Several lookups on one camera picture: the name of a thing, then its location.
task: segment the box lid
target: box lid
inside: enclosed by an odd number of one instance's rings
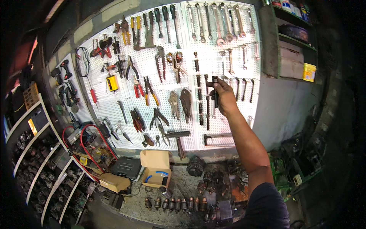
[[[169,169],[169,151],[142,150],[140,152],[141,165],[155,169]]]

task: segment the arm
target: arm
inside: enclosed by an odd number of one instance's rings
[[[236,105],[232,88],[223,80],[208,83],[219,94],[219,110],[228,119],[236,150],[249,175],[249,196],[260,184],[273,183],[268,154]]]

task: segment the hammer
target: hammer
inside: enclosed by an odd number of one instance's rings
[[[167,134],[165,134],[164,136],[166,138],[171,138],[171,137],[175,137],[177,139],[177,146],[178,146],[178,156],[180,158],[180,160],[182,160],[183,158],[185,158],[186,156],[184,155],[184,151],[183,151],[183,147],[182,147],[182,143],[180,142],[180,137],[187,137],[191,134],[190,131],[182,131],[182,132],[173,132],[173,131],[168,131]]]

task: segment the blue tube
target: blue tube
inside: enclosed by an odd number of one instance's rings
[[[145,183],[147,183],[148,179],[150,179],[153,175],[150,175],[146,178]]]

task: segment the concrete wall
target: concrete wall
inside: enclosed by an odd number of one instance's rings
[[[121,19],[122,14],[129,15],[141,10],[153,8],[157,5],[175,3],[177,0],[116,0],[113,1],[92,16],[89,16],[73,32],[64,45],[50,58],[45,74],[54,69],[59,60],[62,60],[68,53],[74,52],[75,48],[89,39],[92,35]],[[245,1],[255,4],[256,9],[260,7],[261,1]],[[60,14],[66,17],[67,14],[74,14],[74,10]],[[65,29],[70,23],[54,23],[51,31]],[[321,96],[322,85],[299,82],[292,80],[278,80],[261,76],[260,94],[257,108],[257,115],[253,130],[260,138],[267,150],[277,147],[281,141],[291,137],[302,130],[306,116],[313,105],[317,105]],[[236,155],[233,149],[218,151],[193,152],[206,158],[220,156],[231,157]],[[128,151],[121,154],[136,154],[138,152]]]

